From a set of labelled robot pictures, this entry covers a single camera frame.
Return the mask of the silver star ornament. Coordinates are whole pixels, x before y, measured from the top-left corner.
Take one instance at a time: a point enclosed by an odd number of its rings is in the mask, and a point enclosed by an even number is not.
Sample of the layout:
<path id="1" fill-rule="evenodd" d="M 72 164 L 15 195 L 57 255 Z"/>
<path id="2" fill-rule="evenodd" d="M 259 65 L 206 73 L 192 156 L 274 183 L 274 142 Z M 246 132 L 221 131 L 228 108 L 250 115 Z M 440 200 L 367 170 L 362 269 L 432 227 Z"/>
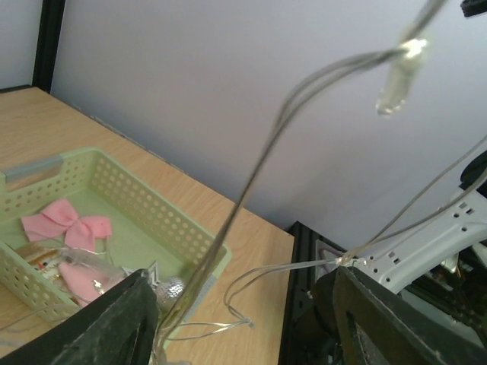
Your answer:
<path id="1" fill-rule="evenodd" d="M 140 268 L 140 269 L 142 270 L 142 274 L 144 275 L 144 277 L 147 279 L 149 286 L 156 294 L 157 288 L 160 284 L 158 263 L 156 261 L 153 261 L 147 268 Z M 133 274 L 136 271 L 139 271 L 140 269 L 139 268 L 132 269 L 124 266 L 122 267 L 122 270 L 126 276 L 130 276 L 131 274 Z"/>

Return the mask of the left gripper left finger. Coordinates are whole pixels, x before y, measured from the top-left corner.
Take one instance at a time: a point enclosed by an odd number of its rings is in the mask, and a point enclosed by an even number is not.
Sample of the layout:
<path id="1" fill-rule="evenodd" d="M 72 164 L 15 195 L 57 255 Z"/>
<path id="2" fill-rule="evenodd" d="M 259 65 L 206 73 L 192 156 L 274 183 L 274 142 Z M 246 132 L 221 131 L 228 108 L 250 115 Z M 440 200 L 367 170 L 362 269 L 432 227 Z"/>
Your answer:
<path id="1" fill-rule="evenodd" d="M 148 364 L 158 323 L 148 271 L 139 269 L 2 364 Z"/>

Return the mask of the green perforated plastic basket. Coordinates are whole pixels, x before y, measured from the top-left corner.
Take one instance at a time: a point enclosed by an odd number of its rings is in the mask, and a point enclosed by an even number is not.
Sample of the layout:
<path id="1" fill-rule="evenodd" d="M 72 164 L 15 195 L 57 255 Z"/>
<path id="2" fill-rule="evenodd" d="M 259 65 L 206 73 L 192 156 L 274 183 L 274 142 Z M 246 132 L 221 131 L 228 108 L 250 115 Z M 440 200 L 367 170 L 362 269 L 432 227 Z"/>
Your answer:
<path id="1" fill-rule="evenodd" d="M 82 215 L 110 219 L 110 254 L 125 268 L 157 262 L 161 278 L 187 279 L 213 238 L 166 198 L 96 148 L 83 148 L 1 173 L 1 283 L 46 321 L 74 313 L 74 303 L 15 250 L 27 244 L 21 217 L 67 198 Z"/>

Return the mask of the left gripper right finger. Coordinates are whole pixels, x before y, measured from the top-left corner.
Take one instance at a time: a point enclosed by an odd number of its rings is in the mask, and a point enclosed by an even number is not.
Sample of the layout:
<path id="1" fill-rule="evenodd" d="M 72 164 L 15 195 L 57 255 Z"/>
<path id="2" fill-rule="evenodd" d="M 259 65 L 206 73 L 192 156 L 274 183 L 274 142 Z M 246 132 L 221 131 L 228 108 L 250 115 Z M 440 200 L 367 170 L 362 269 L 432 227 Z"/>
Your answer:
<path id="1" fill-rule="evenodd" d="M 486 350 L 431 321 L 357 268 L 339 267 L 333 289 L 344 363 L 485 364 Z"/>

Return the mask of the pink fabric triangle ornament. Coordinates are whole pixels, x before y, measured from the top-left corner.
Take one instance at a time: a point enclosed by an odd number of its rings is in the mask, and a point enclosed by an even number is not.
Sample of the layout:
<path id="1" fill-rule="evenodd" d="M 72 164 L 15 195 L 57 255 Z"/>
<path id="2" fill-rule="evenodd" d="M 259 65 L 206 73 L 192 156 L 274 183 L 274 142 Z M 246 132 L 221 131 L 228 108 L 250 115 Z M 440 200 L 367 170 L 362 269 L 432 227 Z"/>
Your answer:
<path id="1" fill-rule="evenodd" d="M 58 270 L 68 291 L 80 307 L 85 307 L 115 287 L 125 277 L 123 271 L 107 272 L 62 262 Z"/>

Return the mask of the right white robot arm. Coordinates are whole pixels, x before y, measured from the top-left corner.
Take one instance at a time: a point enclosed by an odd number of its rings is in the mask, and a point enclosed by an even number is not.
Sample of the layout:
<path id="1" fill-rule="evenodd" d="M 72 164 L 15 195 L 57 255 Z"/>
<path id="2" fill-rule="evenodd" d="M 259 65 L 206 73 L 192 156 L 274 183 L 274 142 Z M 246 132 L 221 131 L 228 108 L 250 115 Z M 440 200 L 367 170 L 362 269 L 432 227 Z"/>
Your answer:
<path id="1" fill-rule="evenodd" d="M 324 271 L 338 265 L 361 270 L 448 329 L 486 345 L 486 175 L 481 153 L 460 175 L 448 208 L 437 217 L 375 243 L 342 261 L 325 251 Z"/>

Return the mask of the silver glitter ball ornament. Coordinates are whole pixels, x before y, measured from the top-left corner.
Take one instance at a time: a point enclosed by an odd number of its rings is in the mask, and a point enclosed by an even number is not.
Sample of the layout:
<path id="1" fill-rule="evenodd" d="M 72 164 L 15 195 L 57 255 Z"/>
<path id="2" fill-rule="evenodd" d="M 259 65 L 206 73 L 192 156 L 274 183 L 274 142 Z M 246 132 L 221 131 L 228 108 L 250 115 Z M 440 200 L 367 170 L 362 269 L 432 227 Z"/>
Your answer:
<path id="1" fill-rule="evenodd" d="M 171 309 L 184 289 L 185 283 L 179 277 L 171 277 L 162 281 L 155 289 L 158 305 L 165 310 Z"/>

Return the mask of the brown round doll ornament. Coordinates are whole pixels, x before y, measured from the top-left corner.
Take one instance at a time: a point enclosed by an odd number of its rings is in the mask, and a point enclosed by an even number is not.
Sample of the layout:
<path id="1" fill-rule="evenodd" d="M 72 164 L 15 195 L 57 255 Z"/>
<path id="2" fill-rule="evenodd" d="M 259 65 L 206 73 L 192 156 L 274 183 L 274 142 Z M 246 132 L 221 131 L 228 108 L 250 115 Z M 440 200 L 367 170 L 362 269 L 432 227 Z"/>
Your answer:
<path id="1" fill-rule="evenodd" d="M 41 246 L 39 243 L 28 243 L 15 252 L 44 278 L 54 284 L 63 282 L 59 271 L 59 264 L 62 262 L 60 249 Z"/>

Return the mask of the clear string light garland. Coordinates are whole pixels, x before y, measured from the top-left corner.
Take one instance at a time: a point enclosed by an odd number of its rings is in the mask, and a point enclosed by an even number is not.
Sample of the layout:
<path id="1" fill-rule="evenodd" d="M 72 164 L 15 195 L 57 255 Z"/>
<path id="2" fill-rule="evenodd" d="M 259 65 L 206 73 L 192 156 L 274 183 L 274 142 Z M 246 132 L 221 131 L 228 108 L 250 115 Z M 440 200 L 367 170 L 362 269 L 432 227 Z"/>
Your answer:
<path id="1" fill-rule="evenodd" d="M 427 1 L 416 15 L 414 21 L 407 27 L 398 44 L 393 48 L 341 59 L 308 75 L 292 89 L 280 106 L 271 132 L 242 193 L 218 231 L 208 254 L 196 267 L 195 273 L 186 285 L 182 297 L 178 301 L 182 308 L 171 308 L 169 313 L 160 320 L 155 332 L 155 339 L 151 343 L 152 357 L 158 356 L 162 350 L 163 343 L 168 339 L 170 333 L 181 324 L 184 315 L 195 303 L 196 296 L 202 289 L 203 281 L 215 261 L 218 250 L 222 247 L 237 215 L 250 197 L 254 183 L 257 181 L 281 136 L 293 123 L 299 112 L 313 99 L 325 93 L 343 79 L 354 74 L 364 73 L 385 63 L 390 64 L 391 69 L 380 99 L 377 102 L 377 111 L 380 114 L 390 115 L 400 110 L 415 77 L 416 69 L 422 63 L 422 53 L 428 48 L 428 41 L 422 38 L 422 33 L 438 16 L 445 5 L 444 1 Z"/>

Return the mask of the pink fabric bow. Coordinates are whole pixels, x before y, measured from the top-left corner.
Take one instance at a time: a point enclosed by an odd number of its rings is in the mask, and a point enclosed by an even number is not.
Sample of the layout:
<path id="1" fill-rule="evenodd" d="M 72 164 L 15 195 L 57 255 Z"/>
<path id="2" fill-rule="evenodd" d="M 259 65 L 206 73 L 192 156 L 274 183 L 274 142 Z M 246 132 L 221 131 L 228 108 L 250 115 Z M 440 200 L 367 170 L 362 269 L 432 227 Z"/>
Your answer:
<path id="1" fill-rule="evenodd" d="M 80 216 L 66 199 L 58 199 L 42 211 L 21 218 L 30 242 L 64 236 L 64 244 L 73 249 L 95 250 L 96 240 L 110 238 L 111 221 L 100 215 Z"/>

